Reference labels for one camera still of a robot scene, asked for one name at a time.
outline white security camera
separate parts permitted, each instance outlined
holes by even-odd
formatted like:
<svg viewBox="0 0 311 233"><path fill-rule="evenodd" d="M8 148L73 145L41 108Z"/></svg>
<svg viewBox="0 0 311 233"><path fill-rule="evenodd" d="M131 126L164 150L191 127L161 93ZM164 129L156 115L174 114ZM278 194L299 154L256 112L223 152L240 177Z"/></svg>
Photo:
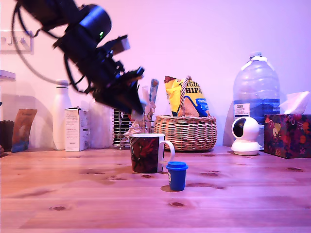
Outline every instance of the white security camera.
<svg viewBox="0 0 311 233"><path fill-rule="evenodd" d="M233 136L236 138L231 146L235 154L257 155L260 146L256 141L259 134L259 124L249 116L236 119L231 127Z"/></svg>

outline white mug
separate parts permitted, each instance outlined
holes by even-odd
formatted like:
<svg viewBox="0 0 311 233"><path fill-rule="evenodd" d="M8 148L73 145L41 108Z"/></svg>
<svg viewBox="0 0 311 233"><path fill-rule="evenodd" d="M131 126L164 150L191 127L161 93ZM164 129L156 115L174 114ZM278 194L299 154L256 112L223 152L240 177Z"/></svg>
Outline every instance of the white mug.
<svg viewBox="0 0 311 233"><path fill-rule="evenodd" d="M138 133L130 136L132 169L138 173L157 173L175 156L174 145L165 140L165 134ZM171 156L164 160L164 144L169 145Z"/></svg>

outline mug handle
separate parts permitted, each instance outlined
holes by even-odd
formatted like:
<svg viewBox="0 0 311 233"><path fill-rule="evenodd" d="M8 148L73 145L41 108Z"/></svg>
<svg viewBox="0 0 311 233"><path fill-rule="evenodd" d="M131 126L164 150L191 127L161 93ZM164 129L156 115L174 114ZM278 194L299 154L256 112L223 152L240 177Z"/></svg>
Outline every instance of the mug handle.
<svg viewBox="0 0 311 233"><path fill-rule="evenodd" d="M172 161L173 158L175 157L175 148L174 148L173 143L168 141L168 140L164 140L164 141L160 142L159 147L161 148L161 151L163 151L163 152L164 152L164 144L169 145L170 151L171 151L171 156L170 156L170 160L169 161L164 161L164 158L163 158L162 161L159 161L160 164L167 164L168 162Z"/></svg>

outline white box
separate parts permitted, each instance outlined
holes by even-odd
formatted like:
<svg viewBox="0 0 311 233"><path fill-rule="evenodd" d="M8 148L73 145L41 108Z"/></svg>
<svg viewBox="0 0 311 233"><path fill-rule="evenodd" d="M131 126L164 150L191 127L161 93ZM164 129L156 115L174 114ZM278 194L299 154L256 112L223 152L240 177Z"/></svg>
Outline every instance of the white box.
<svg viewBox="0 0 311 233"><path fill-rule="evenodd" d="M65 110L66 151L82 151L89 148L88 112L80 108Z"/></svg>

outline wire rack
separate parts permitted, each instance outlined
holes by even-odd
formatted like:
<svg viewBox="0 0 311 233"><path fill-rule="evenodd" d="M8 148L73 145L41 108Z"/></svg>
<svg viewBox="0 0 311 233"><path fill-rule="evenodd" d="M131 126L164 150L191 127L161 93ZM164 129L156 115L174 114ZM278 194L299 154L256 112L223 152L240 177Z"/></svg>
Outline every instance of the wire rack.
<svg viewBox="0 0 311 233"><path fill-rule="evenodd" d="M154 132L154 121L152 121L152 114L144 114L144 118L142 121L139 121L139 126L144 128L145 133L153 133ZM128 114L125 114L117 109L113 111L113 143L112 145L115 147L119 147L119 149L130 147L130 141L128 138L124 136L126 132L132 126L132 121Z"/></svg>

